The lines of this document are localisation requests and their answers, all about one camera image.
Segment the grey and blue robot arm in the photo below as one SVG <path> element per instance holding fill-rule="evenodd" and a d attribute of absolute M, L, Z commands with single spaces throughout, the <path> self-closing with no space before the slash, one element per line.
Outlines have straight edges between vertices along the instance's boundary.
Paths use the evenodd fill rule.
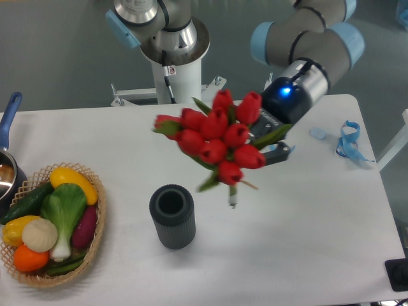
<path fill-rule="evenodd" d="M 253 140 L 297 123 L 365 49 L 363 36 L 348 23 L 355 1 L 294 1 L 293 7 L 286 21 L 264 22 L 251 36 L 252 57 L 283 68 L 261 92 Z M 201 60 L 210 36 L 192 16 L 190 1 L 115 1 L 105 18 L 123 45 L 140 48 L 150 61 L 158 103 L 192 103 L 215 94 L 215 87 L 201 84 Z"/>

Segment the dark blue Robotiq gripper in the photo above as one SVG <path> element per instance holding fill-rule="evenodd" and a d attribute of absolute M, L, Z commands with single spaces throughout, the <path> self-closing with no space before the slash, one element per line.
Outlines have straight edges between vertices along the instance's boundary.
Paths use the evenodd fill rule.
<path fill-rule="evenodd" d="M 307 91 L 290 78 L 278 78 L 262 93 L 261 113 L 259 119 L 250 128 L 250 139 L 257 140 L 276 131 L 284 124 L 296 124 L 311 108 L 311 99 Z M 295 146 L 286 142 L 277 142 L 276 151 L 269 152 L 267 147 L 261 149 L 265 165 L 284 162 Z"/>

